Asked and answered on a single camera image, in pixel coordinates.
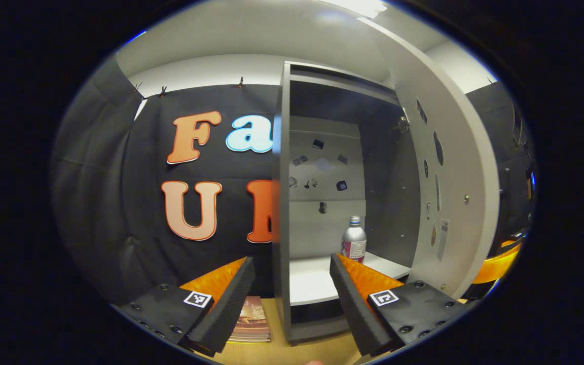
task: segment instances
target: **ceiling light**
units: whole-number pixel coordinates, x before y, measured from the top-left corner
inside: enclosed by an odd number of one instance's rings
[[[380,0],[319,0],[320,2],[337,5],[352,12],[362,14],[369,19],[387,10]]]

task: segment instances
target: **cabinet door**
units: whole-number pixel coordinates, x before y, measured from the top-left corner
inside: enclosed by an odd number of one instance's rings
[[[274,296],[285,337],[290,337],[289,297],[289,90],[290,65],[283,65],[281,88],[276,102],[272,153],[272,256]]]
[[[359,20],[387,62],[410,121],[417,163],[429,165],[429,177],[420,178],[420,205],[431,203],[430,217],[420,217],[409,281],[420,279],[460,298],[497,226],[499,181],[490,139],[470,101],[427,55],[380,25]]]

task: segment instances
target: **white wall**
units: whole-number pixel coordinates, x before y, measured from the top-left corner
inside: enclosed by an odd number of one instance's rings
[[[141,84],[139,92],[144,97],[162,92],[162,86],[166,86],[166,92],[171,92],[200,86],[237,85],[240,77],[244,78],[243,83],[246,85],[280,85],[285,61],[328,66],[285,56],[217,55],[181,60],[148,69],[133,76],[126,76],[132,85]],[[139,106],[137,116],[141,113],[144,104],[145,101]]]
[[[474,56],[458,44],[447,41],[425,53],[454,80],[463,93],[477,90],[497,81],[497,78]]]

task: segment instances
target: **orange letter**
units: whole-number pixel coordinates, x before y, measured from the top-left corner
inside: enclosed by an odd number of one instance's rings
[[[209,181],[195,184],[202,210],[202,222],[197,227],[189,226],[184,218],[184,194],[188,185],[181,181],[166,181],[162,184],[162,191],[165,194],[166,221],[173,232],[193,241],[208,240],[215,234],[215,196],[222,191],[222,185]]]
[[[247,240],[253,243],[272,242],[269,222],[272,219],[272,182],[254,180],[247,184],[247,191],[253,195],[253,230]]]
[[[208,112],[195,114],[192,116],[179,117],[172,124],[177,126],[174,134],[174,144],[172,153],[166,159],[169,164],[180,164],[190,162],[200,157],[200,152],[193,148],[193,139],[197,139],[197,144],[205,145],[209,141],[211,128],[208,124],[201,124],[195,128],[199,122],[208,122],[213,125],[220,124],[222,117],[218,112]]]

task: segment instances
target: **book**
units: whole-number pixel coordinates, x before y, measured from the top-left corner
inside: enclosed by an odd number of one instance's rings
[[[269,326],[260,297],[248,296],[245,298],[245,304],[229,340],[237,342],[269,341]]]

